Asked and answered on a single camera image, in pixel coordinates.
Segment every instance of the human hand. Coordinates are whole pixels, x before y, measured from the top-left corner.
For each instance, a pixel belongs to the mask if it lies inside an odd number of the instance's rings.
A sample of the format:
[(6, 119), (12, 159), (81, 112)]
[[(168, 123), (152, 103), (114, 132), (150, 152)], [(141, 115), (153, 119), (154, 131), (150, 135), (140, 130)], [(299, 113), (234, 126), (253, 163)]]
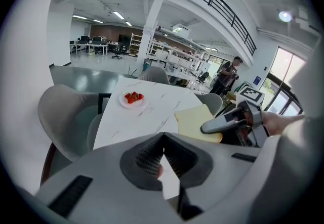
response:
[(271, 136), (281, 134), (285, 128), (278, 114), (262, 112), (262, 120), (263, 125), (267, 128)]
[(263, 125), (268, 129), (269, 134), (279, 135), (290, 123), (303, 119), (305, 115), (283, 116), (275, 113), (262, 111)]

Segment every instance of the person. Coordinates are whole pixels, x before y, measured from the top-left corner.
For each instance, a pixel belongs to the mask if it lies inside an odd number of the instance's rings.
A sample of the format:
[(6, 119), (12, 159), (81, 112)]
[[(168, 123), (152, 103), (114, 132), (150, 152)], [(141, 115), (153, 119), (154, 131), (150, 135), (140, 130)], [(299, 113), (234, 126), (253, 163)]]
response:
[(238, 79), (238, 75), (236, 73), (237, 67), (240, 66), (242, 62), (243, 60), (239, 56), (236, 56), (233, 62), (226, 62), (223, 65), (220, 76), (216, 80), (210, 93), (215, 93), (220, 96), (231, 80)]

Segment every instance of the window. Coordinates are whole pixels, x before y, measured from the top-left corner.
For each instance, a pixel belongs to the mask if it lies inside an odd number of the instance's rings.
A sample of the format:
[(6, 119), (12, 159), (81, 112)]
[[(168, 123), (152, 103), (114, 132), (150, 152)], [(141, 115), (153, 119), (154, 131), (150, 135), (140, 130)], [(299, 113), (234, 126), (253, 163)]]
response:
[(298, 56), (278, 48), (270, 72), (260, 91), (265, 94), (262, 109), (287, 116), (297, 115), (302, 109), (291, 92), (290, 81), (305, 65)]
[(271, 81), (269, 78), (266, 78), (263, 82), (263, 85), (260, 88), (260, 91), (265, 94), (262, 109), (264, 110), (267, 105), (271, 102), (272, 98), (274, 97), (275, 93), (278, 91), (279, 86)]
[(292, 56), (292, 53), (278, 48), (277, 55), (275, 56), (272, 67), (270, 69), (270, 73), (280, 80), (283, 80), (288, 70)]
[(290, 80), (296, 75), (296, 73), (305, 65), (305, 61), (297, 56), (293, 56), (293, 59), (290, 63), (287, 75), (283, 80), (287, 85), (290, 85)]
[(272, 101), (268, 111), (279, 114), (287, 104), (288, 100), (289, 97), (283, 91), (280, 91), (279, 94)]
[(218, 69), (222, 66), (222, 63), (224, 63), (226, 61), (210, 55), (207, 62), (210, 64), (210, 67), (208, 69), (209, 76), (211, 78), (214, 78), (216, 76)]
[(295, 102), (291, 102), (283, 115), (295, 116), (299, 114), (300, 110), (300, 107)]

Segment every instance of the black vent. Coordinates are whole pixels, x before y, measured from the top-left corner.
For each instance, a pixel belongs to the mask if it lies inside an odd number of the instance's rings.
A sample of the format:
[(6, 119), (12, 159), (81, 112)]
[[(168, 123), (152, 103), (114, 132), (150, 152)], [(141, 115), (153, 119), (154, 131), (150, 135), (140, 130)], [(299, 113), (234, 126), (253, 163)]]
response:
[(64, 218), (68, 217), (92, 180), (90, 177), (79, 175), (49, 205), (49, 208)]

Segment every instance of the sign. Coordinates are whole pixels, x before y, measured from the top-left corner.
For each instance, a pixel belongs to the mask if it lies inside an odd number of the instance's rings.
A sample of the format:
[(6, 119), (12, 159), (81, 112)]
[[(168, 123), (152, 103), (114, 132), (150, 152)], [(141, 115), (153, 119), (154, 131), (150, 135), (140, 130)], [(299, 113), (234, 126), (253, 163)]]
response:
[(260, 82), (260, 80), (261, 80), (261, 78), (260, 78), (259, 76), (257, 76), (257, 77), (254, 79), (253, 84), (258, 85), (259, 82)]

